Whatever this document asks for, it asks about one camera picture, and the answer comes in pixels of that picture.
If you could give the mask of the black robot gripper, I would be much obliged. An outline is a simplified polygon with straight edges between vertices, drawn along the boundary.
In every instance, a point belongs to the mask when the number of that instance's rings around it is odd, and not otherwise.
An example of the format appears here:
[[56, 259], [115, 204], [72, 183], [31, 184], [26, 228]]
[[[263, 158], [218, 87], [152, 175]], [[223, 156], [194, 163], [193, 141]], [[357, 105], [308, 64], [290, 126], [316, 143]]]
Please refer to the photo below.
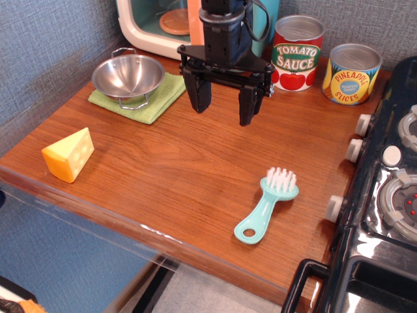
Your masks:
[[252, 8], [200, 8], [202, 45], [179, 46], [183, 75], [192, 108], [203, 113], [211, 104], [211, 83], [240, 89], [240, 125], [247, 126], [259, 113], [263, 97], [273, 93], [273, 66], [252, 51], [254, 41], [269, 38], [270, 17], [262, 9], [265, 25], [260, 35], [253, 26]]

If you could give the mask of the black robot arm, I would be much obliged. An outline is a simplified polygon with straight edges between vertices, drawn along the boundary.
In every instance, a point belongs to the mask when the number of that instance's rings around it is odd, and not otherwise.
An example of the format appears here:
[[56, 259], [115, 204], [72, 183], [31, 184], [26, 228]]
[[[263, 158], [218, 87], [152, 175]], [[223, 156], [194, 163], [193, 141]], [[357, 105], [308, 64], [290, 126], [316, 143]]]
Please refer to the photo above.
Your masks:
[[204, 112], [211, 103], [212, 83], [232, 87], [238, 95], [240, 125], [249, 125], [263, 98], [274, 92], [274, 67], [252, 52], [253, 6], [260, 1], [202, 1], [202, 45], [181, 45], [180, 73], [193, 109]]

